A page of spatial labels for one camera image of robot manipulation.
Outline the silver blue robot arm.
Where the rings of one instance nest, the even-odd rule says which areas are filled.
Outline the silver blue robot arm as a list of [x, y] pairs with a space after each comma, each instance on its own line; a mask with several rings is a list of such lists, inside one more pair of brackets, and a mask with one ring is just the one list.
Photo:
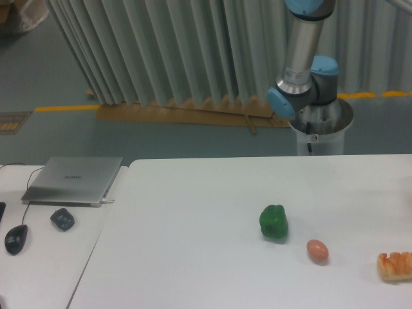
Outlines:
[[411, 92], [411, 1], [286, 1], [292, 29], [267, 100], [279, 116], [337, 91]]

